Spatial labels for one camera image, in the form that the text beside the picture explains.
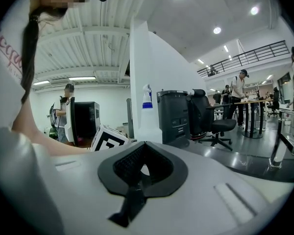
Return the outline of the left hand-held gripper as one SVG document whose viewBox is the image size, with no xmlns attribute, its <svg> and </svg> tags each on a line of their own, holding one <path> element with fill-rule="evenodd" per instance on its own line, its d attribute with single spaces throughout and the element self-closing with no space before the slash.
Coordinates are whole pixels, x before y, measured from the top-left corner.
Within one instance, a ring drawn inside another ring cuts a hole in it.
<svg viewBox="0 0 294 235">
<path fill-rule="evenodd" d="M 101 124 L 92 141 L 91 152 L 122 146 L 128 142 L 129 139 L 120 131 Z"/>
</svg>

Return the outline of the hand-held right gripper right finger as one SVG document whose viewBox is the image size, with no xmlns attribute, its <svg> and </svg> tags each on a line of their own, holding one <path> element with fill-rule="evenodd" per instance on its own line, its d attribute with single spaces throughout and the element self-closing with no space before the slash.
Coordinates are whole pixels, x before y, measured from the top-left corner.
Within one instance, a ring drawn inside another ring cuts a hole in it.
<svg viewBox="0 0 294 235">
<path fill-rule="evenodd" d="M 185 183 L 186 163 L 165 147 L 147 141 L 143 146 L 143 158 L 149 172 L 149 179 L 143 183 L 145 197 L 170 196 Z"/>
</svg>

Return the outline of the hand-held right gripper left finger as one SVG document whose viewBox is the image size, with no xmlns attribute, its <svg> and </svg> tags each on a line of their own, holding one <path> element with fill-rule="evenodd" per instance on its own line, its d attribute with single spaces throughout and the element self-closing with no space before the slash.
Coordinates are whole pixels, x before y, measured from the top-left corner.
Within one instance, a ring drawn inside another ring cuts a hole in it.
<svg viewBox="0 0 294 235">
<path fill-rule="evenodd" d="M 126 196 L 142 180 L 145 146 L 145 142 L 134 143 L 100 163 L 98 177 L 111 194 Z"/>
</svg>

